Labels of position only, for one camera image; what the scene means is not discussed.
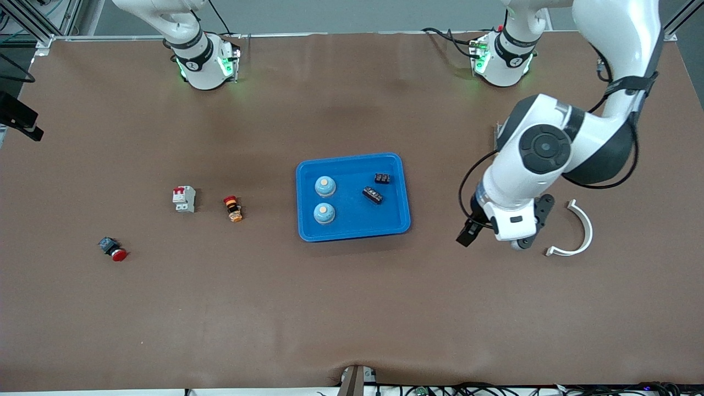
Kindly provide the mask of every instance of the black mount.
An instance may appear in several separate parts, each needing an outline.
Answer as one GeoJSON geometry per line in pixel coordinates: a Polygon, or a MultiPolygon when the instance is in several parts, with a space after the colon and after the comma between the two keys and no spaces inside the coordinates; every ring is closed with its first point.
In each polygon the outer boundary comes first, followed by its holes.
{"type": "Polygon", "coordinates": [[[0,91],[0,124],[19,130],[35,142],[44,136],[37,127],[37,112],[5,91],[0,91]]]}
{"type": "Polygon", "coordinates": [[[545,220],[548,218],[550,211],[553,210],[553,206],[555,206],[555,197],[550,194],[545,194],[535,201],[535,235],[516,241],[518,242],[518,247],[528,249],[533,245],[535,237],[537,237],[540,230],[545,227],[545,220]]]}

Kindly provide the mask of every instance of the blue tray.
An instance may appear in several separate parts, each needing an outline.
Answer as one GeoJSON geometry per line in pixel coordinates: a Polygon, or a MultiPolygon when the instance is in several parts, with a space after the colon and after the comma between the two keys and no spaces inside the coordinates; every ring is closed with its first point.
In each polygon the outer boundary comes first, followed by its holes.
{"type": "Polygon", "coordinates": [[[401,234],[410,227],[403,164],[394,153],[303,161],[296,168],[296,191],[298,233],[306,242],[401,234]],[[388,173],[391,183],[375,183],[376,173],[388,173]],[[322,198],[315,192],[320,176],[335,180],[337,189],[331,197],[322,198]],[[362,195],[367,186],[384,196],[381,204],[362,195]],[[322,202],[335,208],[330,224],[321,225],[313,218],[315,206],[322,202]]]}

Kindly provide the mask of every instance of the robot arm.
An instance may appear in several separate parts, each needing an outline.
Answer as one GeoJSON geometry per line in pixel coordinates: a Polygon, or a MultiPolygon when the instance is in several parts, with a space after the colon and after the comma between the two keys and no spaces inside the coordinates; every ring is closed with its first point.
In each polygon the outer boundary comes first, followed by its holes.
{"type": "Polygon", "coordinates": [[[535,235],[535,197],[563,173],[581,184],[613,178],[637,144],[636,124],[662,46],[658,1],[574,0],[572,13],[612,71],[603,115],[544,94],[518,102],[498,135],[498,156],[472,197],[472,215],[458,237],[465,246],[481,230],[477,223],[486,221],[497,240],[535,235]]]}
{"type": "Polygon", "coordinates": [[[176,54],[181,75],[197,89],[215,89],[237,80],[239,48],[205,33],[192,11],[206,0],[113,0],[118,8],[157,29],[176,54]]]}
{"type": "Polygon", "coordinates": [[[573,0],[501,0],[506,20],[500,32],[492,31],[472,43],[472,70],[499,87],[514,85],[527,73],[546,19],[542,8],[569,7],[573,0]]]}

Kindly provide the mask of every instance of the brown table surface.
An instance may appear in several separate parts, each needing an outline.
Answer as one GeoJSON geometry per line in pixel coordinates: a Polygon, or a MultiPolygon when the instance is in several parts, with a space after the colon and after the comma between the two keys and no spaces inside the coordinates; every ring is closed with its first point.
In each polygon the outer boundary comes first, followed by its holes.
{"type": "Polygon", "coordinates": [[[387,383],[704,382],[704,113],[674,43],[633,178],[558,181],[526,252],[489,232],[455,242],[457,186],[517,100],[599,99],[577,33],[546,34],[505,89],[424,35],[243,45],[240,83],[214,92],[184,84],[160,42],[55,42],[37,59],[22,99],[44,140],[11,131],[0,151],[3,390],[319,386],[350,364],[387,383]],[[411,229],[302,241],[296,165],[380,151],[404,161],[411,229]],[[175,212],[177,185],[198,189],[195,214],[175,212]],[[592,245],[545,257],[579,246],[572,198],[592,245]]]}

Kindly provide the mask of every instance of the black bracket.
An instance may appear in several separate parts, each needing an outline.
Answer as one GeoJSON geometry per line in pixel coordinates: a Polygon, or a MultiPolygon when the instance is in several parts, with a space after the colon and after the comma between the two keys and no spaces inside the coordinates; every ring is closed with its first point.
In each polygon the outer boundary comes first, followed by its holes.
{"type": "Polygon", "coordinates": [[[555,197],[550,194],[545,194],[535,201],[535,235],[517,240],[518,247],[528,249],[533,245],[535,237],[537,237],[540,230],[545,227],[545,220],[548,218],[550,211],[553,210],[553,206],[555,206],[555,197]]]}
{"type": "Polygon", "coordinates": [[[5,91],[0,91],[0,124],[19,130],[35,142],[44,136],[37,127],[37,112],[5,91]]]}
{"type": "Polygon", "coordinates": [[[635,75],[627,75],[626,77],[620,78],[614,82],[611,82],[606,87],[606,92],[604,96],[609,96],[616,91],[625,89],[626,93],[633,95],[637,91],[645,91],[646,97],[650,95],[650,90],[655,84],[655,79],[658,78],[658,72],[654,72],[650,77],[638,77],[635,75]]]}

